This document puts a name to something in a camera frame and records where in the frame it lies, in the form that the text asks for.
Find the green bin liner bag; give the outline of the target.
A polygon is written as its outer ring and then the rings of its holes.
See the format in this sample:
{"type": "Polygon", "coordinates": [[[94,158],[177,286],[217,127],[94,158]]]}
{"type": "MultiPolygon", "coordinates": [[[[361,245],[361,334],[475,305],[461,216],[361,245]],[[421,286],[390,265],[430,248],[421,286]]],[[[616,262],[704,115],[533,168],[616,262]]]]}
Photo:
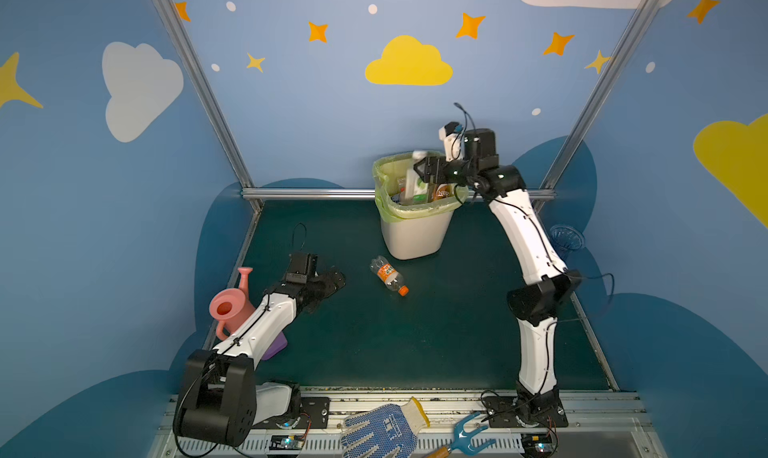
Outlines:
{"type": "Polygon", "coordinates": [[[392,197],[400,192],[398,180],[405,179],[407,171],[413,170],[414,164],[412,152],[384,157],[373,163],[375,203],[383,222],[394,224],[452,213],[468,200],[468,189],[454,186],[451,197],[431,203],[414,205],[395,203],[392,197]]]}

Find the teal garden hand fork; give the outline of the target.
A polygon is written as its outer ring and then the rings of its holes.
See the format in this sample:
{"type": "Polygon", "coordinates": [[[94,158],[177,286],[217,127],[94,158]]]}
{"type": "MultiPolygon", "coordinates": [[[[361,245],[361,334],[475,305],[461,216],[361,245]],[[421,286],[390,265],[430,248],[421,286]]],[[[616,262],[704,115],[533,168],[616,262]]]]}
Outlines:
{"type": "Polygon", "coordinates": [[[470,421],[480,417],[481,415],[481,412],[475,412],[461,419],[454,427],[453,441],[449,445],[443,446],[436,451],[426,455],[426,458],[447,458],[454,451],[460,451],[466,456],[473,457],[488,449],[492,445],[495,445],[497,443],[496,439],[487,440],[478,446],[472,444],[472,439],[479,435],[481,432],[487,430],[488,426],[482,425],[472,431],[467,431],[465,427],[470,421]]]}

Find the left controller board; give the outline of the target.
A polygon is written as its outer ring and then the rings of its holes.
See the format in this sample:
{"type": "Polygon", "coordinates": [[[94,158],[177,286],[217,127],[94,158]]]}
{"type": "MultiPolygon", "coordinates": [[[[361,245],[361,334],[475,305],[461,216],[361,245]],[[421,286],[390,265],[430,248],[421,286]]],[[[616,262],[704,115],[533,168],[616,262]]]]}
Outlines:
{"type": "Polygon", "coordinates": [[[270,452],[300,452],[305,443],[305,438],[298,435],[272,435],[269,440],[270,452]]]}

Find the blue dotted work glove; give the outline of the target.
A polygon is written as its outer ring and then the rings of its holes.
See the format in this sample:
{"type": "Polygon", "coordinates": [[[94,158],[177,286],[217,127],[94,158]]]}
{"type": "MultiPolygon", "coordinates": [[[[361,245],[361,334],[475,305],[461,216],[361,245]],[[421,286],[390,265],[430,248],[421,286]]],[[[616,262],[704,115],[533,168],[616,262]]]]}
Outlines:
{"type": "Polygon", "coordinates": [[[343,421],[343,456],[408,458],[416,449],[419,432],[429,427],[430,420],[415,398],[404,405],[382,405],[343,421]]]}

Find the aluminium frame rail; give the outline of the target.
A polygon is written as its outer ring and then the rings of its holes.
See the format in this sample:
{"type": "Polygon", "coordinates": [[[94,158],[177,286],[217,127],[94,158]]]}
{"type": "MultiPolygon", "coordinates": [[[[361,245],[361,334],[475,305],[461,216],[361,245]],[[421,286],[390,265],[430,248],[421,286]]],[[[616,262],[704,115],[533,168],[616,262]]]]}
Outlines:
{"type": "Polygon", "coordinates": [[[374,200],[374,189],[243,188],[246,200],[374,200]]]}

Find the white plastic waste bin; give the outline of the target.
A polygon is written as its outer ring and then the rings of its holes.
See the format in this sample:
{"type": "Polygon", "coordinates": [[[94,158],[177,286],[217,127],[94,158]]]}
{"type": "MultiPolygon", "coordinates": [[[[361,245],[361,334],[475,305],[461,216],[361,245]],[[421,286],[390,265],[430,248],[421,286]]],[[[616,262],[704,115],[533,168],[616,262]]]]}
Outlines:
{"type": "Polygon", "coordinates": [[[390,255],[405,261],[438,252],[452,217],[452,212],[413,219],[381,217],[382,236],[390,255]]]}

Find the green white label bottle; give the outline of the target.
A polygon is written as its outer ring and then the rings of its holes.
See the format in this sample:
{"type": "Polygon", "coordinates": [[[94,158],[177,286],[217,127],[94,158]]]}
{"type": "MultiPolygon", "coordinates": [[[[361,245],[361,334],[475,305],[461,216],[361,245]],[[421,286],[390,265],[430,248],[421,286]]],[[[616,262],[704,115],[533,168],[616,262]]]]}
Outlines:
{"type": "Polygon", "coordinates": [[[403,205],[421,205],[428,202],[429,184],[425,183],[418,173],[410,168],[406,172],[405,189],[401,194],[403,205]]]}

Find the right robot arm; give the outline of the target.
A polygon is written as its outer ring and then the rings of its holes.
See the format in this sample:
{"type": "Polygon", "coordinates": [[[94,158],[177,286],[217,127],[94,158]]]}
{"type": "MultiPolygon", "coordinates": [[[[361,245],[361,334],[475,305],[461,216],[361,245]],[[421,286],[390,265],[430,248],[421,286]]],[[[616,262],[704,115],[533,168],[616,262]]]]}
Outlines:
{"type": "Polygon", "coordinates": [[[439,130],[444,157],[426,157],[413,170],[423,181],[468,187],[482,196],[518,259],[525,286],[507,294],[518,321],[521,366],[517,392],[531,412],[557,404],[554,338],[557,308],[583,281],[569,271],[541,225],[519,170],[499,164],[495,133],[450,122],[439,130]]]}

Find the pink watering can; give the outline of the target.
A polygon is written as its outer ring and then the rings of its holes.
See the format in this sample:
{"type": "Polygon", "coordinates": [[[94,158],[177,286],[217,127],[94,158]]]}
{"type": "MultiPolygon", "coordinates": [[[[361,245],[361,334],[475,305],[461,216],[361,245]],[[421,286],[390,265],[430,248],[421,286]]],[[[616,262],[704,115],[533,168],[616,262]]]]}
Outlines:
{"type": "Polygon", "coordinates": [[[215,335],[220,341],[225,341],[236,332],[255,312],[249,299],[249,275],[252,271],[249,267],[239,268],[239,286],[219,292],[210,302],[209,312],[216,321],[215,335]]]}

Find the controller board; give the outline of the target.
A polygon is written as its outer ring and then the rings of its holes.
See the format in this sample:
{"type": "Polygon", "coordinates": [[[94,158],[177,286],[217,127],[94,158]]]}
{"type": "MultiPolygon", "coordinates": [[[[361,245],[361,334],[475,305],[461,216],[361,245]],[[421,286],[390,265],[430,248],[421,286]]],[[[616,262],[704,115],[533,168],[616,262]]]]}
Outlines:
{"type": "Polygon", "coordinates": [[[521,444],[524,458],[549,458],[558,448],[557,439],[552,434],[522,434],[521,444]]]}
{"type": "Polygon", "coordinates": [[[300,452],[305,443],[305,438],[298,435],[272,435],[269,440],[270,452],[300,452]]]}

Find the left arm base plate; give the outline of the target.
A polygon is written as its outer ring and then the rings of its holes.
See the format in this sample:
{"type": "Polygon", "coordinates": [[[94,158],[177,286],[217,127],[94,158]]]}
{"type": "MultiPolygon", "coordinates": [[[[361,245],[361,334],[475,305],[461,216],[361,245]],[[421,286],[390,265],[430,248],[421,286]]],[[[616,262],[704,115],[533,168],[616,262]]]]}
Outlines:
{"type": "Polygon", "coordinates": [[[328,397],[302,397],[299,402],[291,404],[285,414],[255,423],[252,428],[326,429],[330,418],[330,404],[331,400],[328,397]]]}

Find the brown Nescafe coffee bottle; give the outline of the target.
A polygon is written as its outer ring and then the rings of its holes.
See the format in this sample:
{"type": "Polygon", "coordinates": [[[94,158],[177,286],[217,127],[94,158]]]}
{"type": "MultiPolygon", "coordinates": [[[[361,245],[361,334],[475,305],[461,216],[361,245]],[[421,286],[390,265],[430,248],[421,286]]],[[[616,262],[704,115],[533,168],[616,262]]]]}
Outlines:
{"type": "Polygon", "coordinates": [[[432,192],[432,201],[436,202],[439,200],[452,198],[454,196],[454,188],[455,186],[453,184],[444,183],[436,185],[434,191],[432,192]]]}

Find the right controller board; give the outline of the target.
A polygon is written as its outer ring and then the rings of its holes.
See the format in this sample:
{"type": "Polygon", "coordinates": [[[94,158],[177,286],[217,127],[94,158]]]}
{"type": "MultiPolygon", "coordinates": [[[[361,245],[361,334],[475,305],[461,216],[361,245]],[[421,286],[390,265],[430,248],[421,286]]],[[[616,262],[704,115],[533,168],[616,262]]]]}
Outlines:
{"type": "Polygon", "coordinates": [[[522,434],[521,444],[524,458],[549,458],[558,448],[557,439],[552,434],[522,434]]]}

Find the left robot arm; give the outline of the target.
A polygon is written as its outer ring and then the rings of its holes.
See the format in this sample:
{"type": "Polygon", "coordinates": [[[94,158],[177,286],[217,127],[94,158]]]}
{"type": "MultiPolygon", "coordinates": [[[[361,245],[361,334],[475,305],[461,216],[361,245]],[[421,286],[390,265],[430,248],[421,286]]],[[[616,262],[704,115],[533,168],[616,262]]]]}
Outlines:
{"type": "Polygon", "coordinates": [[[286,347],[284,330],[303,311],[315,310],[345,287],[341,271],[332,267],[320,273],[317,262],[314,254],[291,254],[282,279],[268,287],[258,303],[250,299],[253,270],[241,267],[237,286],[211,300],[209,312],[219,342],[187,358],[172,425],[176,440],[238,447],[255,426],[266,421],[279,427],[301,421],[298,385],[260,384],[256,370],[286,347]]]}

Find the orange label clear bottle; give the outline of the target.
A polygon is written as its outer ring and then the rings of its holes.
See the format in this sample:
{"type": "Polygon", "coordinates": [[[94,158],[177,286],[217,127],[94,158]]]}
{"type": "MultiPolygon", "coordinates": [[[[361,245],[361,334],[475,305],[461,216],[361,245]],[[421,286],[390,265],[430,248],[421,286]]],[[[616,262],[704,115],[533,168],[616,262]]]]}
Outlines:
{"type": "Polygon", "coordinates": [[[383,256],[375,257],[370,263],[370,269],[388,290],[402,297],[409,293],[404,276],[383,256]]]}

